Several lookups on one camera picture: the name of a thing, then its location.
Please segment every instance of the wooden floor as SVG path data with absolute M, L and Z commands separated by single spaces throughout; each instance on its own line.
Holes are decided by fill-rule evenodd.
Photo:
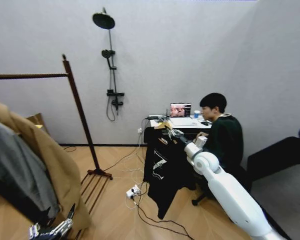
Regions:
M 96 147 L 96 153 L 101 168 L 106 169 L 121 157 L 129 154 L 133 147 Z M 69 152 L 77 163 L 81 178 L 88 169 L 94 168 L 94 163 L 88 147 L 77 147 Z M 186 236 L 150 226 L 138 216 L 137 208 L 131 200 L 126 200 L 126 191 L 136 182 L 143 179 L 143 163 L 137 156 L 124 159 L 107 172 L 113 175 L 113 180 L 107 181 L 95 207 L 91 212 L 92 225 L 84 231 L 83 240 L 186 240 Z M 189 235 L 195 240 L 245 240 L 249 236 L 234 225 L 222 210 L 220 205 L 210 199 L 204 199 L 198 206 L 193 206 L 191 199 L 200 194 L 199 190 L 190 191 L 187 188 L 179 190 L 164 218 L 173 220 L 185 226 Z M 148 217 L 156 221 L 158 208 L 156 203 L 146 194 L 140 203 Z M 0 240 L 28 239 L 28 227 L 31 223 L 19 214 L 13 207 L 0 197 Z M 183 232 L 180 226 L 173 223 L 160 223 L 160 226 Z

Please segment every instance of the beige coat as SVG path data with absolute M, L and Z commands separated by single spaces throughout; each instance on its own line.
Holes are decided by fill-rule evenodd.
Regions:
M 45 163 L 52 185 L 61 206 L 62 219 L 65 219 L 75 203 L 73 229 L 87 228 L 90 224 L 88 210 L 81 198 L 79 169 L 73 159 L 47 133 L 38 129 L 32 122 L 9 111 L 0 103 L 0 122 L 21 134 L 22 139 Z

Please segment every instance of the white robotic arm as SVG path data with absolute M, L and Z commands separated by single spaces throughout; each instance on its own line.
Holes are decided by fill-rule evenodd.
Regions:
M 203 152 L 178 130 L 168 128 L 168 132 L 171 139 L 185 144 L 188 162 L 206 178 L 209 189 L 236 225 L 255 240 L 285 239 L 270 226 L 261 207 L 242 185 L 223 170 L 215 155 Z

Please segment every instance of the baseboard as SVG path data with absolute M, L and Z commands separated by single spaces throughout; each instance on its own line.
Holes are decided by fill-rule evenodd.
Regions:
M 79 144 L 79 143 L 59 143 L 62 147 L 89 147 L 87 143 Z M 139 144 L 93 144 L 96 147 L 138 147 Z M 146 147 L 147 144 L 141 144 L 141 147 Z

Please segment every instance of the chair wheel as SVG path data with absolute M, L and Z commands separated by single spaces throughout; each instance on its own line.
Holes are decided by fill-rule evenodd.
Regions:
M 193 206 L 197 206 L 198 202 L 196 200 L 191 200 Z

